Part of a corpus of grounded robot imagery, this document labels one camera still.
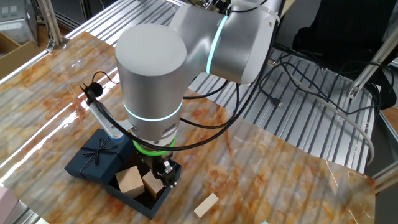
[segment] small wooden block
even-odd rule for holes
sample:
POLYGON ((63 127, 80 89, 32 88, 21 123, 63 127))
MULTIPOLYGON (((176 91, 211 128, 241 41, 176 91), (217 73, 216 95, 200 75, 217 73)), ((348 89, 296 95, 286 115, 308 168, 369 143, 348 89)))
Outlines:
POLYGON ((136 166, 116 174, 120 191, 132 198, 145 192, 144 183, 136 166))
POLYGON ((160 191, 163 189, 163 183, 160 179, 156 179, 151 171, 142 177, 145 188, 150 192, 153 198, 156 200, 159 196, 160 191))
POLYGON ((209 197, 206 198, 193 212, 198 218, 201 218, 216 202, 218 201, 218 197, 211 193, 209 197))

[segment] black cable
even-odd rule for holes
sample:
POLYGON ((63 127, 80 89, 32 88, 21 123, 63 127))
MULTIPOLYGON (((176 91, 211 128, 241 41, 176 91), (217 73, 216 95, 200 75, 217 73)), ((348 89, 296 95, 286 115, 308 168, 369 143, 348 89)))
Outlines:
MULTIPOLYGON (((263 2, 260 3, 260 5, 263 5, 264 3, 266 3, 267 0, 263 0, 263 2)), ((251 9, 246 9, 246 10, 232 10, 232 9, 227 9, 226 12, 237 12, 237 13, 242 13, 242 12, 250 12, 257 9, 257 7, 253 7, 251 9)))
POLYGON ((268 94, 266 91, 264 91, 261 87, 262 87, 262 85, 260 85, 260 92, 263 93, 264 95, 266 95, 266 96, 271 100, 271 102, 272 102, 274 105, 276 105, 276 106, 278 106, 278 107, 283 106, 283 103, 282 103, 282 101, 281 101, 280 99, 271 96, 271 95, 268 94))
POLYGON ((238 108, 239 108, 239 84, 236 84, 236 106, 235 109, 233 111, 232 116, 230 117, 229 120, 227 120, 227 122, 225 122, 224 124, 221 125, 217 125, 217 126, 206 126, 206 125, 202 125, 202 124, 196 124, 192 121, 189 121, 187 119, 183 119, 180 118, 180 121, 183 121, 187 124, 191 124, 192 126, 198 127, 198 128, 206 128, 206 129, 218 129, 218 128, 223 128, 225 127, 229 122, 231 122, 231 120, 235 117, 236 112, 238 112, 238 108))
POLYGON ((285 62, 281 62, 281 63, 280 63, 280 65, 283 66, 284 70, 286 71, 286 74, 289 76, 290 80, 292 81, 293 85, 294 85, 298 90, 300 90, 300 91, 302 91, 302 92, 304 92, 304 93, 308 93, 308 94, 310 94, 310 95, 317 96, 317 97, 319 97, 319 98, 324 99, 325 101, 327 101, 327 102, 329 102, 329 103, 332 103, 333 105, 336 106, 337 109, 339 109, 341 112, 343 112, 343 113, 346 114, 346 115, 355 114, 355 113, 357 113, 357 112, 360 112, 360 111, 366 110, 366 109, 378 108, 378 107, 380 107, 380 106, 383 105, 383 104, 381 103, 381 104, 374 105, 374 106, 367 106, 367 107, 364 107, 364 108, 360 108, 360 109, 355 110, 355 111, 352 111, 352 112, 347 112, 347 111, 345 111, 343 108, 341 108, 338 104, 336 104, 333 100, 331 100, 329 97, 324 97, 324 96, 321 96, 321 95, 319 95, 319 94, 317 94, 317 93, 314 93, 314 92, 312 92, 312 91, 307 91, 307 90, 303 90, 302 88, 300 88, 300 87, 294 82, 294 79, 292 78, 292 75, 289 73, 289 71, 288 71, 287 68, 284 66, 284 64, 285 64, 285 62))
POLYGON ((225 88, 227 86, 228 83, 229 83, 229 81, 225 80, 225 82, 224 82, 224 84, 222 86, 220 86, 215 91, 212 91, 211 93, 207 93, 207 94, 204 94, 202 96, 184 96, 183 99, 184 100, 194 100, 194 99, 206 98, 207 96, 214 95, 214 94, 218 93, 219 91, 221 91, 223 88, 225 88))
MULTIPOLYGON (((260 74, 262 72, 264 72, 264 69, 266 67, 266 63, 267 63, 267 59, 264 62, 260 74)), ((220 135, 222 135, 239 117, 240 115, 243 113, 244 109, 247 107, 247 105, 249 104, 251 98, 253 97, 258 85, 259 85, 259 81, 260 81, 260 75, 257 77, 257 81, 256 84, 254 85, 252 92, 250 92, 250 95, 248 96, 247 100, 245 101, 245 103, 243 104, 242 108, 239 110, 239 112, 236 114, 236 116, 231 119, 231 121, 220 131, 218 131, 216 134, 214 134, 212 137, 203 140, 201 142, 195 143, 195 144, 190 144, 187 146, 180 146, 180 147, 163 147, 163 146, 156 146, 153 144, 149 144, 148 142, 145 142, 144 140, 139 139, 138 137, 132 135, 130 132, 128 132, 127 130, 125 130, 118 122, 116 122, 112 117, 110 117, 109 114, 107 114, 107 112, 105 111, 105 109, 102 107, 101 103, 93 96, 93 93, 91 91, 87 91, 86 96, 88 97, 89 101, 91 101, 92 103, 94 103, 94 105, 97 107, 98 111, 105 117, 105 119, 107 119, 115 128, 117 128, 120 132, 122 132, 124 135, 126 135, 128 138, 134 140, 135 142, 137 142, 138 144, 148 147, 150 149, 153 150, 160 150, 160 151, 182 151, 182 150, 187 150, 187 149, 192 149, 194 147, 199 147, 202 146, 204 144, 207 144, 209 142, 211 142, 212 140, 216 139, 217 137, 219 137, 220 135)))
POLYGON ((112 81, 111 77, 109 77, 109 75, 108 75, 106 72, 104 72, 104 71, 98 71, 98 72, 94 73, 93 78, 91 79, 91 82, 92 82, 92 83, 94 82, 94 78, 95 78, 95 76, 96 76, 98 73, 102 73, 102 74, 104 74, 105 76, 107 76, 107 78, 108 78, 111 82, 113 82, 114 84, 119 84, 119 83, 116 83, 116 82, 112 81))

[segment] metal rod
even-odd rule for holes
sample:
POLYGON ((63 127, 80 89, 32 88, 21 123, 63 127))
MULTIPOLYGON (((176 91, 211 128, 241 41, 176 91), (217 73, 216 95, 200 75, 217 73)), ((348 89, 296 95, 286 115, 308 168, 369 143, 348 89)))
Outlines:
POLYGON ((50 19, 51 19, 51 21, 54 24, 54 35, 57 36, 57 39, 59 40, 59 43, 63 44, 61 31, 60 31, 60 28, 59 28, 58 23, 57 23, 57 18, 55 17, 54 8, 52 7, 51 0, 46 0, 46 3, 47 3, 47 7, 48 7, 49 13, 50 13, 50 19))
MULTIPOLYGON (((383 63, 388 55, 394 50, 394 48, 398 45, 398 27, 391 34, 391 36, 385 41, 385 43, 381 46, 379 51, 371 60, 372 63, 383 63)), ((357 93, 362 89, 365 83, 372 77, 374 72, 378 69, 378 66, 368 65, 360 74, 360 76, 354 81, 354 83, 350 87, 349 97, 355 98, 357 93)))

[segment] marble-patterned surface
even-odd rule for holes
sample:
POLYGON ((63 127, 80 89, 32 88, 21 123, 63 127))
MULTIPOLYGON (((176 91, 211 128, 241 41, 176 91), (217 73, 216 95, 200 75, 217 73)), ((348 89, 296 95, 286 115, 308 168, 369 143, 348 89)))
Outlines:
MULTIPOLYGON (((148 220, 63 169, 100 127, 78 86, 98 70, 118 82, 113 47, 83 33, 0 86, 0 185, 49 223, 374 223, 374 180, 243 119, 209 144, 174 154, 182 176, 148 220), (219 201, 199 220, 193 210, 211 193, 219 201)), ((100 100, 126 119, 120 87, 105 77, 100 82, 100 100)), ((221 124, 229 115, 207 99, 183 104, 182 116, 201 124, 221 124)), ((177 145, 216 132, 182 123, 177 145)))

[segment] black ribbon bow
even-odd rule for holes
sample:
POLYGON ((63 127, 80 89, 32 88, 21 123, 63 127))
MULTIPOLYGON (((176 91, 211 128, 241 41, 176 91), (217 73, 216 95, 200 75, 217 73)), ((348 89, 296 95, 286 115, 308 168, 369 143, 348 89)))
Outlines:
POLYGON ((118 147, 118 146, 105 147, 105 145, 106 145, 106 143, 108 143, 108 141, 109 141, 109 137, 107 137, 105 140, 103 138, 100 138, 99 139, 99 146, 98 146, 97 149, 90 149, 90 148, 84 147, 84 146, 81 148, 81 150, 91 151, 91 152, 86 152, 86 153, 83 154, 84 156, 90 156, 90 158, 88 159, 86 164, 80 170, 80 173, 82 174, 82 176, 85 179, 86 179, 86 177, 83 175, 84 170, 91 164, 91 162, 93 162, 94 159, 95 159, 95 165, 98 165, 98 161, 99 161, 99 158, 100 158, 100 153, 118 156, 119 159, 122 162, 124 162, 124 159, 120 156, 120 153, 107 151, 107 150, 110 150, 110 149, 116 149, 118 147))

